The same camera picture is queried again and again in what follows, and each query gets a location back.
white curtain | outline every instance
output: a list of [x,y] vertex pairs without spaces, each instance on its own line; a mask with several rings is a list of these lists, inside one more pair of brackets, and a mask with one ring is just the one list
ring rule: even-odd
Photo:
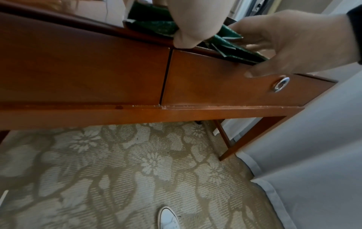
[[[361,1],[339,1],[332,13]],[[318,75],[341,82],[237,153],[286,229],[362,228],[362,71]]]

wooden desk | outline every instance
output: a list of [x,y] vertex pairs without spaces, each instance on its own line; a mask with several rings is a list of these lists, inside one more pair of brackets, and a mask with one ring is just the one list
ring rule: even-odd
[[245,78],[249,65],[212,50],[34,6],[0,0],[2,130],[264,117],[223,160],[336,83]]

black sleeve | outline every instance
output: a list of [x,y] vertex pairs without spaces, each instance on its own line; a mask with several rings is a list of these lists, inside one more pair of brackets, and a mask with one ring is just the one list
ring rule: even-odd
[[351,9],[347,13],[350,18],[354,35],[359,47],[359,53],[362,56],[362,5],[357,6],[354,9]]

green wrapping paper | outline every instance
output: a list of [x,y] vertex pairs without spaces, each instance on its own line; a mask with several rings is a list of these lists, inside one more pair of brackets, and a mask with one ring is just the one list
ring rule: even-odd
[[[173,37],[178,30],[178,26],[173,21],[167,8],[140,3],[138,1],[134,1],[125,21],[127,27],[130,29],[148,34]],[[242,38],[242,36],[223,25],[215,36],[203,41],[200,46],[206,46],[209,49],[213,49],[227,59],[242,60],[249,64],[260,63],[267,60],[267,58],[259,53],[235,45],[225,38],[230,40],[233,38]]]

floral patterned carpet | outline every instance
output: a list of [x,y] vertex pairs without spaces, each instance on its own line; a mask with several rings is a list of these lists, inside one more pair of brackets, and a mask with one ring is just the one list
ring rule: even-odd
[[281,229],[209,122],[11,131],[0,145],[0,228],[156,229],[168,205],[182,228]]

